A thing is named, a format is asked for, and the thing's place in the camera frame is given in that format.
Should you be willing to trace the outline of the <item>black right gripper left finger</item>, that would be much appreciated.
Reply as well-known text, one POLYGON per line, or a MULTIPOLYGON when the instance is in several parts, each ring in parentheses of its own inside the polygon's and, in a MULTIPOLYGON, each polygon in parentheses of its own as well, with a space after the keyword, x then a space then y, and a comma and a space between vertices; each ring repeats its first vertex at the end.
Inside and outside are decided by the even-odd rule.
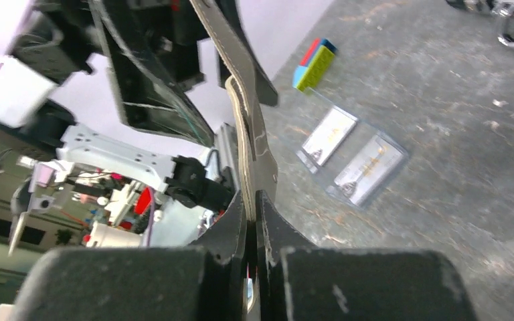
POLYGON ((12 320, 245 320, 244 266, 233 254, 243 212, 183 247, 63 247, 43 255, 12 320))

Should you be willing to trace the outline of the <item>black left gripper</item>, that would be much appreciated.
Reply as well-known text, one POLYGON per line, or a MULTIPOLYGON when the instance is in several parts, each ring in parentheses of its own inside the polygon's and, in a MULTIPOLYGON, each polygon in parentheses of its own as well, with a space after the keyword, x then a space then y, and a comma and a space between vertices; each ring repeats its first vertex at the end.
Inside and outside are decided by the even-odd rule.
POLYGON ((35 1, 13 38, 11 55, 61 85, 74 72, 92 74, 87 60, 103 52, 124 124, 139 132, 212 146, 213 130, 182 90, 205 80, 197 44, 178 42, 176 21, 182 12, 179 6, 185 4, 35 1))

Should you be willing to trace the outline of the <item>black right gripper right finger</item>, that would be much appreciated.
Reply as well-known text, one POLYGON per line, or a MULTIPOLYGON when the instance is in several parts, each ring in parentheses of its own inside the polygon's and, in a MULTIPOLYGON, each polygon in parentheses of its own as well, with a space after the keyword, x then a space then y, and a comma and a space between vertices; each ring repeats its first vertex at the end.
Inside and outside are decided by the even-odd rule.
POLYGON ((317 247, 256 194, 263 320, 476 320, 462 278, 429 249, 317 247))

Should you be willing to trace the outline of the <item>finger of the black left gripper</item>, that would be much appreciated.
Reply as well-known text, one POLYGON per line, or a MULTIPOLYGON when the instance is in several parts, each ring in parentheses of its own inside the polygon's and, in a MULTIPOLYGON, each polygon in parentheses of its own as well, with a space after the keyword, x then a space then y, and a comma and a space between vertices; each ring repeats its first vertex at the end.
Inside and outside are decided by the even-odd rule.
POLYGON ((255 67, 256 91, 259 102, 267 106, 278 106, 278 92, 269 77, 266 75, 250 46, 244 32, 244 28, 242 27, 236 0, 217 0, 216 4, 252 58, 253 65, 255 67))

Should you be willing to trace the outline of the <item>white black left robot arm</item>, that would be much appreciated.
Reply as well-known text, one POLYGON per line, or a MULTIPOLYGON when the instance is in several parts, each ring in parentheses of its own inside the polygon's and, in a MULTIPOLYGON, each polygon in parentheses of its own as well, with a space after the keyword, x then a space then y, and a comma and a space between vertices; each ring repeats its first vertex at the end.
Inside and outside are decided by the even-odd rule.
POLYGON ((203 82, 197 44, 209 37, 192 1, 30 1, 0 65, 0 140, 49 159, 74 115, 50 95, 73 74, 108 58, 123 124, 211 146, 193 102, 203 82))

